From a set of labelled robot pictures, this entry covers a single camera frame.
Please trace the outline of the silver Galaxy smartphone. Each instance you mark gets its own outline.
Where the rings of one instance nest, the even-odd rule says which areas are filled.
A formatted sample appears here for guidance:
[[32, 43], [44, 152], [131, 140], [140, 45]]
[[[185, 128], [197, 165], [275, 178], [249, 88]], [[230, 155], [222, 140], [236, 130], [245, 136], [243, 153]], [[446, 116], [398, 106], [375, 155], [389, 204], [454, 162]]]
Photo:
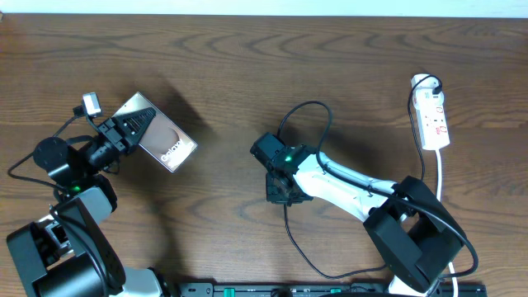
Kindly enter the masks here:
[[162, 113], [149, 99], [136, 92], [114, 116], [152, 107], [156, 111], [139, 146], [158, 160], [169, 172], [175, 172], [196, 150], [197, 143]]

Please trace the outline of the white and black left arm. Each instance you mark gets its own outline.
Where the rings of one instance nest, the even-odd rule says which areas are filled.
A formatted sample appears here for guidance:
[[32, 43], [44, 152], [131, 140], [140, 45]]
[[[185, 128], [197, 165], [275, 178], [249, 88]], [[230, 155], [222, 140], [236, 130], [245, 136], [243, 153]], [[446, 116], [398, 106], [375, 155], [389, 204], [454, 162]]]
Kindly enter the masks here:
[[29, 296], [173, 296], [152, 268], [122, 265], [99, 228], [116, 210], [106, 178], [120, 156], [132, 153], [152, 123], [152, 107], [115, 115], [97, 135], [40, 141], [28, 157], [47, 171], [56, 205], [42, 219], [7, 236], [7, 247]]

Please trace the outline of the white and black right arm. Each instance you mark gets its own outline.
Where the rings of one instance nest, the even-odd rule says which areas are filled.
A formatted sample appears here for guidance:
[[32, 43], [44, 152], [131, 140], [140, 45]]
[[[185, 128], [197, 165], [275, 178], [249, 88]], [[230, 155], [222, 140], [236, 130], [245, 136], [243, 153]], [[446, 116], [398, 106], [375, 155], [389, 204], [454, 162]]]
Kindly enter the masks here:
[[464, 231], [415, 177], [380, 180], [334, 162], [315, 147], [290, 147], [266, 133], [250, 149], [266, 169], [266, 198], [291, 206], [323, 199], [360, 220], [393, 272], [389, 293], [424, 296], [464, 246]]

